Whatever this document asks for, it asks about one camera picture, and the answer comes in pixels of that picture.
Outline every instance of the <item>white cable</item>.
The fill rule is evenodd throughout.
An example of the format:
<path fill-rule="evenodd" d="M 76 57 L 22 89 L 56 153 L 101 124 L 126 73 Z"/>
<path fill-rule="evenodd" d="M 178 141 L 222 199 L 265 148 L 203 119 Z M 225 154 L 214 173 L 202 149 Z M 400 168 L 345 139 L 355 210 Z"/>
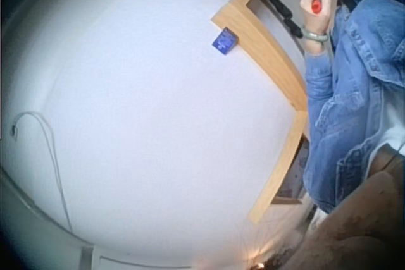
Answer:
<path fill-rule="evenodd" d="M 18 134 L 17 123 L 20 120 L 20 118 L 24 115 L 30 115 L 30 116 L 34 117 L 39 122 L 40 127 L 41 127 L 42 131 L 44 132 L 49 155 L 51 156 L 51 159 L 52 159 L 56 184 L 58 186 L 58 190 L 61 195 L 63 210 L 65 212 L 69 230 L 70 230 L 70 232 L 73 233 L 72 223 L 70 222 L 68 208 L 66 206 L 65 195 L 63 193 L 63 187 L 62 187 L 62 182 L 61 182 L 61 177 L 60 177 L 60 172 L 59 172 L 58 158 L 56 157 L 55 139 L 54 139 L 54 134 L 53 134 L 52 128 L 49 125 L 49 123 L 46 121 L 46 119 L 43 117 L 43 115 L 41 115 L 40 113 L 33 112 L 33 111 L 22 112 L 15 117 L 15 119 L 13 121 L 13 125 L 11 127 L 11 136 L 14 137 L 15 140 L 17 140 L 17 134 Z M 47 129 L 49 130 L 49 133 L 51 134 L 51 143 L 49 143 L 49 138 L 45 131 L 44 124 L 46 125 Z"/>

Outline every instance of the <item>person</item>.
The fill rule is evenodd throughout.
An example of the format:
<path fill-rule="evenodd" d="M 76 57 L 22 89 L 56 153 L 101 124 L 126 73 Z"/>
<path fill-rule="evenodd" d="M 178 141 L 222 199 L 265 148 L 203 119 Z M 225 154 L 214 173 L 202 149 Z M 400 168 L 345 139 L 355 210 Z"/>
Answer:
<path fill-rule="evenodd" d="M 376 160 L 379 172 L 306 236 L 281 270 L 405 269 L 404 158 L 386 150 Z"/>
<path fill-rule="evenodd" d="M 315 204 L 331 213 L 383 166 L 378 152 L 405 155 L 404 0 L 338 3 L 330 40 L 331 0 L 301 0 L 306 39 L 309 157 L 304 186 Z"/>

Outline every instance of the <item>blue sticker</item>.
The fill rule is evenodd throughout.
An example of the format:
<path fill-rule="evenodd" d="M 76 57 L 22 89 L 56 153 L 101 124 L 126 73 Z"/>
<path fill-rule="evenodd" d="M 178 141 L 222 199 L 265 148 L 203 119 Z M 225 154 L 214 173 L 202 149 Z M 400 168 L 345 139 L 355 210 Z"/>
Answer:
<path fill-rule="evenodd" d="M 213 46 L 222 54 L 226 55 L 238 43 L 238 37 L 228 28 L 224 28 L 221 34 L 213 42 Z"/>

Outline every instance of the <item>wrist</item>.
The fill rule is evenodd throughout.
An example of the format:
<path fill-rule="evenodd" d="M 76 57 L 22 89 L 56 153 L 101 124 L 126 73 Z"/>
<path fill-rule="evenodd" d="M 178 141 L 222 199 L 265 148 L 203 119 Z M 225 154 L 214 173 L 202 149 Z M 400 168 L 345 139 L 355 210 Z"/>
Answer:
<path fill-rule="evenodd" d="M 308 32 L 311 32 L 311 33 L 314 33 L 314 34 L 320 35 L 320 36 L 323 36 L 323 35 L 327 34 L 327 29 L 326 30 L 320 30 L 319 28 L 311 28 L 311 27 L 308 27 L 308 26 L 305 26 L 305 29 Z"/>
<path fill-rule="evenodd" d="M 318 56 L 325 52 L 325 46 L 321 42 L 307 39 L 305 46 L 307 53 L 312 56 Z"/>

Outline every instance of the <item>hand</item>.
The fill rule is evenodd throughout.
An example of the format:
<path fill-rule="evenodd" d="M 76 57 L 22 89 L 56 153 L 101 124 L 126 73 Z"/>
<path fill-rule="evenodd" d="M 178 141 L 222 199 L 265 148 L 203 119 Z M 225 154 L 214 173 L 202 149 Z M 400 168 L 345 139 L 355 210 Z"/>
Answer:
<path fill-rule="evenodd" d="M 332 5 L 330 0 L 320 1 L 322 10 L 318 14 L 312 12 L 313 0 L 301 0 L 300 5 L 304 15 L 305 28 L 314 34 L 325 35 L 330 23 Z"/>

